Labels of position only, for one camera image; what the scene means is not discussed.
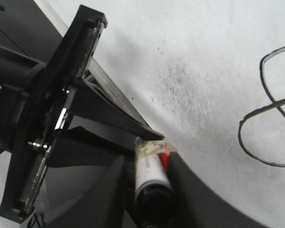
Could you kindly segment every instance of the marker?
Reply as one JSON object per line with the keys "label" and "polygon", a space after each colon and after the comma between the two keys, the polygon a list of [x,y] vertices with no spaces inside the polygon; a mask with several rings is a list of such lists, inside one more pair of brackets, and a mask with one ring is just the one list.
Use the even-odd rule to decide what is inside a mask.
{"label": "marker", "polygon": [[171,218],[174,192],[165,169],[170,152],[175,151],[165,140],[137,138],[135,141],[135,204],[147,221],[163,222]]}

